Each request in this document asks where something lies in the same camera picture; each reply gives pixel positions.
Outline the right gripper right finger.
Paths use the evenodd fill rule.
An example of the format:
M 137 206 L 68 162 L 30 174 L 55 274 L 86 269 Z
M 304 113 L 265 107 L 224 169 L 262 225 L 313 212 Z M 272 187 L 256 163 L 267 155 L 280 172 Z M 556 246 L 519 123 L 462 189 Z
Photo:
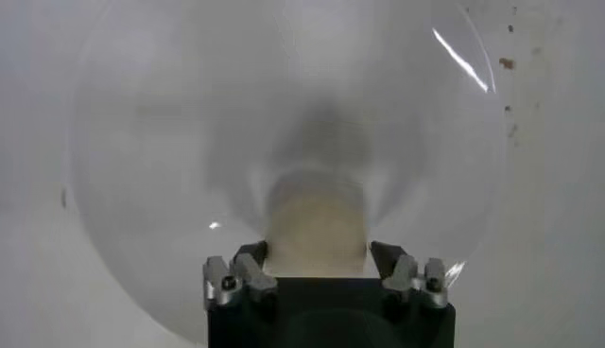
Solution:
M 370 252 L 382 289 L 398 305 L 419 303 L 429 309 L 448 306 L 445 267 L 441 259 L 429 258 L 420 271 L 419 262 L 400 246 L 372 241 Z

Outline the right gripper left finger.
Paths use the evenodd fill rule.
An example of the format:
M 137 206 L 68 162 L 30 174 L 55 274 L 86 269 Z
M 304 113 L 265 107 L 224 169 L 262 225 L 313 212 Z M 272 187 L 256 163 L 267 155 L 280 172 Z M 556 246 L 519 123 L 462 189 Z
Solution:
M 206 310 L 241 304 L 245 299 L 261 307 L 277 302 L 278 281 L 263 271 L 268 243 L 241 246 L 230 264 L 210 256 L 203 264 L 203 301 Z

